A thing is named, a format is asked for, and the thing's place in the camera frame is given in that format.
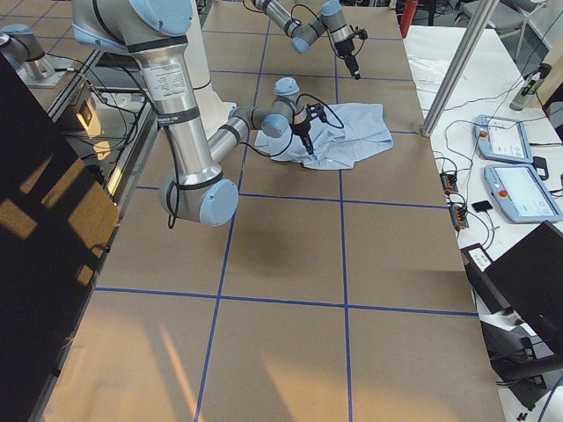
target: white cloth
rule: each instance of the white cloth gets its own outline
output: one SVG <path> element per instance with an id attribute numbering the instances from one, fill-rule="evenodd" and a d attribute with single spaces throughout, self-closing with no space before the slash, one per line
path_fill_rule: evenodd
<path id="1" fill-rule="evenodd" d="M 294 135 L 289 148 L 272 159 L 295 161 L 310 169 L 342 170 L 351 169 L 356 161 L 392 148 L 393 140 L 383 120 L 382 105 L 347 103 L 331 105 L 331 108 L 342 120 L 344 128 L 330 127 L 319 119 L 312 121 L 309 132 L 314 148 L 312 156 L 307 154 L 299 136 Z M 340 126 L 330 110 L 325 109 L 325 113 L 331 124 Z M 288 145 L 290 137 L 290 128 L 279 138 L 259 131 L 255 147 L 275 155 Z"/>

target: label on robot arm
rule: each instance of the label on robot arm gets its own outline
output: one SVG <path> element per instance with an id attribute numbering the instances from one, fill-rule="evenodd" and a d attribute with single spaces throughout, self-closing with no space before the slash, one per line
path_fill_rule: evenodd
<path id="1" fill-rule="evenodd" d="M 177 64 L 167 64 L 144 69 L 150 95 L 155 101 L 182 97 L 187 92 L 187 83 L 182 67 Z"/>

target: black monitor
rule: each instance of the black monitor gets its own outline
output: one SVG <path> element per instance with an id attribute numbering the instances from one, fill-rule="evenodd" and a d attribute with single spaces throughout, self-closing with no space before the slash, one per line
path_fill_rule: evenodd
<path id="1" fill-rule="evenodd" d="M 541 223 L 485 273 L 550 349 L 563 353 L 563 233 Z"/>

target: black panel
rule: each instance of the black panel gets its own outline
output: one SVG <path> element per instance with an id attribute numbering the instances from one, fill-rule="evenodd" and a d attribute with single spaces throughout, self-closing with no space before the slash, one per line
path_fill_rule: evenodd
<path id="1" fill-rule="evenodd" d="M 0 55 L 0 420 L 26 421 L 75 328 L 116 220 Z"/>
<path id="2" fill-rule="evenodd" d="M 543 222 L 486 270 L 555 353 L 563 353 L 563 234 Z"/>

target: metal pole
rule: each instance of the metal pole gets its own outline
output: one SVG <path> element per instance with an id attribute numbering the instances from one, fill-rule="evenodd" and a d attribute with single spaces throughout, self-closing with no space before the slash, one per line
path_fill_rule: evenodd
<path id="1" fill-rule="evenodd" d="M 430 136 L 434 131 L 444 108 L 446 108 L 446 104 L 448 104 L 448 100 L 450 99 L 452 92 L 456 88 L 457 81 L 461 77 L 465 69 L 465 65 L 469 61 L 475 46 L 477 46 L 479 38 L 481 37 L 486 24 L 489 22 L 498 2 L 499 0 L 479 1 L 479 7 L 465 30 L 464 37 L 461 39 L 461 42 L 457 47 L 457 51 L 454 54 L 454 58 L 451 61 L 448 71 L 446 72 L 446 76 L 444 77 L 442 84 L 440 85 L 440 89 L 436 94 L 436 98 L 430 106 L 428 115 L 424 120 L 422 129 L 420 130 L 423 136 Z"/>

